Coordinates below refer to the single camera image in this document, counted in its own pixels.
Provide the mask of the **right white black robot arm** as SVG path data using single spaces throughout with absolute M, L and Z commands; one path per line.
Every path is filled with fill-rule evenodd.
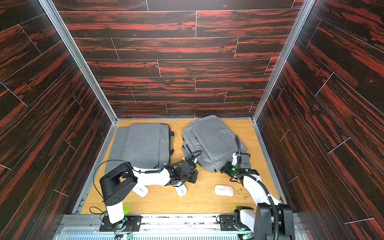
M 250 230 L 251 236 L 244 240 L 294 240 L 295 225 L 293 210 L 289 205 L 277 200 L 257 170 L 251 169 L 251 155 L 235 152 L 233 159 L 221 169 L 231 182 L 241 184 L 250 193 L 257 205 L 256 209 L 238 206 L 234 210 L 234 227 L 239 231 Z

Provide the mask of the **pale blue computer mouse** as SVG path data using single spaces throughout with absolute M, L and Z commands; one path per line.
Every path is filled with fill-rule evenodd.
M 178 196 L 180 196 L 180 197 L 185 196 L 188 192 L 186 185 L 184 183 L 181 183 L 180 185 L 175 186 L 175 190 L 176 190 Z

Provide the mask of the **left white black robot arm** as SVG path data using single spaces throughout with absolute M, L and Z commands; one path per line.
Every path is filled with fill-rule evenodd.
M 176 165 L 163 164 L 159 169 L 140 169 L 131 163 L 121 164 L 100 178 L 101 196 L 112 225 L 125 221 L 124 199 L 135 192 L 141 197 L 148 194 L 147 186 L 172 186 L 179 196 L 187 193 L 186 182 L 194 184 L 198 178 L 197 165 L 185 159 Z

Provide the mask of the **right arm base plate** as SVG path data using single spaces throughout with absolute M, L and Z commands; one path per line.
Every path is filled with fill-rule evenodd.
M 221 214 L 217 216 L 216 220 L 220 224 L 221 231 L 254 232 L 255 216 L 252 214 Z

